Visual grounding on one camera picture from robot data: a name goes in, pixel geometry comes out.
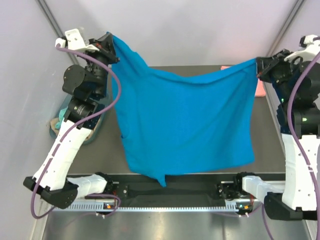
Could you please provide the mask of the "blue t shirt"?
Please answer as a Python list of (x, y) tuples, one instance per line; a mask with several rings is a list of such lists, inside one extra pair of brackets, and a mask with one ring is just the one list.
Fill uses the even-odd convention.
[(115, 114), (132, 172), (165, 186), (166, 176), (254, 162), (255, 59), (186, 77), (151, 68), (120, 38), (113, 42)]

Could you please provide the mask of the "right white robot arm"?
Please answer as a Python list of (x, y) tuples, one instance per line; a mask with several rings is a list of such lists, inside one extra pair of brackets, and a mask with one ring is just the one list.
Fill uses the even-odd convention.
[(317, 220), (319, 193), (315, 189), (320, 145), (320, 93), (317, 52), (283, 49), (256, 59), (257, 76), (271, 83), (279, 99), (276, 111), (285, 150), (284, 188), (279, 189), (253, 173), (240, 173), (233, 185), (239, 198), (251, 194), (264, 205), (272, 220)]

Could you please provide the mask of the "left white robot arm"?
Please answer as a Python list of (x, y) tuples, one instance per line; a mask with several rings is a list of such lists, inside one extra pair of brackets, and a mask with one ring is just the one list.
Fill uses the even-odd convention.
[(65, 32), (56, 40), (59, 51), (72, 53), (86, 60), (86, 66), (69, 66), (63, 74), (62, 90), (71, 95), (58, 135), (45, 161), (23, 185), (59, 209), (68, 208), (76, 199), (98, 194), (109, 198), (114, 191), (107, 175), (97, 172), (84, 177), (68, 177), (69, 169), (85, 140), (94, 132), (101, 115), (120, 98), (117, 93), (110, 102), (107, 91), (108, 75), (117, 76), (108, 67), (119, 62), (113, 35), (85, 40), (79, 29)]

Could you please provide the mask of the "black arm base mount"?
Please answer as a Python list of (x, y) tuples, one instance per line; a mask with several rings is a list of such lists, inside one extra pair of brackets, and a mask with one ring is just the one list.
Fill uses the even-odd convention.
[(140, 174), (109, 174), (104, 194), (120, 198), (137, 196), (204, 195), (211, 199), (234, 200), (246, 193), (240, 190), (240, 181), (232, 173), (200, 173), (166, 176), (166, 185)]

